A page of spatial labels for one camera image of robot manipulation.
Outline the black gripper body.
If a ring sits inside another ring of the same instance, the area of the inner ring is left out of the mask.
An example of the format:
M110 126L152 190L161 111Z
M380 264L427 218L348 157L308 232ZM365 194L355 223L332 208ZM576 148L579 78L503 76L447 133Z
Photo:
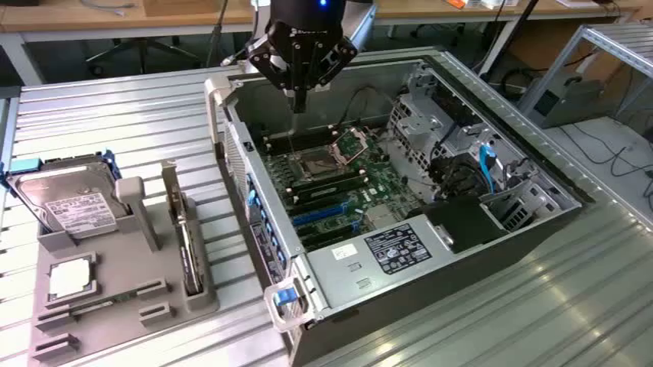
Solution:
M324 46L336 45L343 37L344 6L345 1L272 0L269 42L275 46L287 46L292 38L307 36Z

